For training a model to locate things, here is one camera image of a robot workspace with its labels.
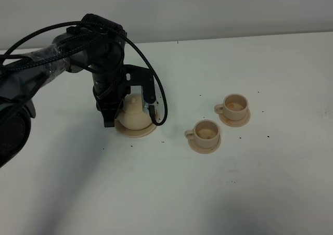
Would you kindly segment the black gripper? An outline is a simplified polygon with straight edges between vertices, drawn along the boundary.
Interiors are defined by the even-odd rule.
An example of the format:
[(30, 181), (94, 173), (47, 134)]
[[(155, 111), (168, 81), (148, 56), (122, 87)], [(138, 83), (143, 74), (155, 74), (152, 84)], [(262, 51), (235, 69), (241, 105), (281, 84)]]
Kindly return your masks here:
[(96, 100), (96, 108), (101, 112), (104, 127), (114, 127), (119, 109), (123, 108), (124, 98), (130, 92), (126, 72), (118, 71), (111, 74), (93, 73), (93, 94)]

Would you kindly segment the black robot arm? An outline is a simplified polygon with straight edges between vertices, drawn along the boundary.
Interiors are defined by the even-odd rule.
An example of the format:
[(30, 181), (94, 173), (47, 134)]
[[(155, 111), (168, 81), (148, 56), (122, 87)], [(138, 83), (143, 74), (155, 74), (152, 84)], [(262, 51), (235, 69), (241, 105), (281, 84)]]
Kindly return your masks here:
[[(14, 51), (45, 32), (66, 28), (51, 45), (25, 54)], [(13, 159), (26, 144), (36, 117), (35, 94), (64, 72), (88, 71), (98, 109), (114, 116), (127, 89), (123, 86), (124, 46), (127, 33), (115, 22), (94, 14), (80, 21), (40, 29), (15, 43), (1, 55), (1, 165)]]

